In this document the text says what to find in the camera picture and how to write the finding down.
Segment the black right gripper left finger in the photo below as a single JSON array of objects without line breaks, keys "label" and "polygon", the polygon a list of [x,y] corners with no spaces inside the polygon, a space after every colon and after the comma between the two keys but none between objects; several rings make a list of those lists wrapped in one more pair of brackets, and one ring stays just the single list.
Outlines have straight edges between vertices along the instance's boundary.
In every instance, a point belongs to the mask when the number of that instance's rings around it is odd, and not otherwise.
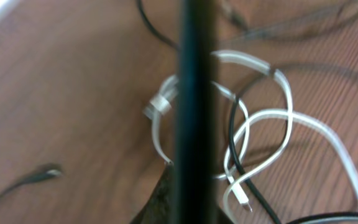
[{"label": "black right gripper left finger", "polygon": [[167,164],[148,201],[130,221],[130,224],[167,224],[170,219],[170,189],[173,164]]}]

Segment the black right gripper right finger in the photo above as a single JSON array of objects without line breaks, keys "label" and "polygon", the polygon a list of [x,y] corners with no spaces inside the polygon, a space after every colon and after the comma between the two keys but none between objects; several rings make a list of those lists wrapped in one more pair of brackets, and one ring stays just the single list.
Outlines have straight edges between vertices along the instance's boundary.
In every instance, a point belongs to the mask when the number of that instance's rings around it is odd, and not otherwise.
[{"label": "black right gripper right finger", "polygon": [[221,208],[217,209],[217,224],[234,224]]}]

